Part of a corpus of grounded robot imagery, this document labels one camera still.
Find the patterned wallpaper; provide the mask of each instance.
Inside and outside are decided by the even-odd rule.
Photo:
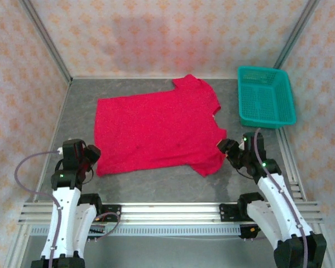
[[[307,0],[32,0],[72,76],[273,66]]]
[[[0,1],[0,267],[29,195],[15,183],[16,165],[46,151],[66,83],[17,0]],[[28,161],[21,180],[38,182],[44,158]]]
[[[298,110],[290,142],[308,197],[322,202],[335,251],[335,0],[320,1],[284,69]]]

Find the red t-shirt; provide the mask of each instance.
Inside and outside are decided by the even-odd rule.
[[[207,176],[221,168],[217,143],[227,131],[213,117],[221,108],[213,88],[192,75],[173,83],[167,92],[98,100],[98,176],[178,165]]]

